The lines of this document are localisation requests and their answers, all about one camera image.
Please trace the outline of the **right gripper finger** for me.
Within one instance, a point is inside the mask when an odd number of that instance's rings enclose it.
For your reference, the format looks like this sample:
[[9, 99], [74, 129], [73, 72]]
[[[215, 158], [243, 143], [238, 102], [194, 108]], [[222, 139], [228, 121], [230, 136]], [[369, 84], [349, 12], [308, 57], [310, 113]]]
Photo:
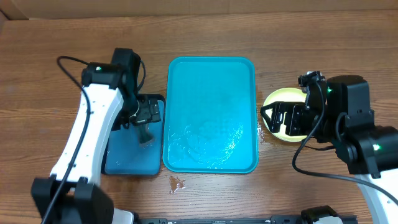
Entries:
[[261, 114], [266, 114], [267, 110], [271, 110], [273, 113], [278, 113], [280, 104], [281, 104], [281, 101], [275, 101], [268, 105], [262, 106], [260, 112], [261, 112]]
[[279, 113], [272, 112], [270, 116], [267, 113], [262, 113], [262, 117], [264, 118], [270, 132], [278, 133], [280, 131], [282, 121], [280, 120]]

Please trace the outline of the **yellow-green plate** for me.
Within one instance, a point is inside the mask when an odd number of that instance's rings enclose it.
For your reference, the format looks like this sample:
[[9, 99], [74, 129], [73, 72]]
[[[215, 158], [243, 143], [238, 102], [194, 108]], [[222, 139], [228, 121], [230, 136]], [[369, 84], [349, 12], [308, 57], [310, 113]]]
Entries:
[[[303, 93], [298, 88], [281, 88], [272, 92], [264, 101], [263, 105], [269, 105], [276, 101], [287, 101], [287, 102], [301, 102], [304, 103], [307, 94]], [[281, 124], [280, 131], [278, 133], [272, 133], [276, 138], [285, 142], [300, 142], [307, 136], [288, 136], [285, 133], [286, 125]]]

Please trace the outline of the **green scrub sponge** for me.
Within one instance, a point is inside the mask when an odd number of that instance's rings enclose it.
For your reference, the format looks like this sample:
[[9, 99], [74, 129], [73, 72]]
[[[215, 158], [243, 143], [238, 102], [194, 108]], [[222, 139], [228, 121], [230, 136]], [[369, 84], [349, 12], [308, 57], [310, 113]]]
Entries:
[[149, 132], [148, 124], [140, 124], [136, 126], [139, 145], [144, 147], [154, 141], [155, 137]]

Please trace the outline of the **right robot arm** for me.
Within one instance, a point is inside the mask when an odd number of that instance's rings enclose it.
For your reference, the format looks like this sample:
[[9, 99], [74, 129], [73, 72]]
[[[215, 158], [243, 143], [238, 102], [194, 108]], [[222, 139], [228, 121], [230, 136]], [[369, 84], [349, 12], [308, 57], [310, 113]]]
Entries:
[[[292, 167], [314, 177], [358, 184], [374, 223], [397, 223], [397, 129], [377, 126], [368, 82], [359, 75], [325, 78], [319, 71], [299, 76], [305, 101], [287, 99], [263, 105], [260, 114], [273, 133], [285, 126], [289, 137], [301, 136]], [[349, 176], [303, 170], [296, 164], [309, 139], [331, 143]]]

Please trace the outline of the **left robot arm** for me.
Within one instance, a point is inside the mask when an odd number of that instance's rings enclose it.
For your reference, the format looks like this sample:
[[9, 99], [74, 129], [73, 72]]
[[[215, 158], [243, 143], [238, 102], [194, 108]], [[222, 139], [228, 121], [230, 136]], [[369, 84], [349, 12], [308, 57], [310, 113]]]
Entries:
[[116, 208], [100, 184], [102, 175], [159, 173], [165, 100], [141, 93], [145, 77], [132, 49], [116, 48], [110, 63], [85, 63], [65, 148], [49, 177], [32, 183], [43, 223], [139, 223], [136, 213]]

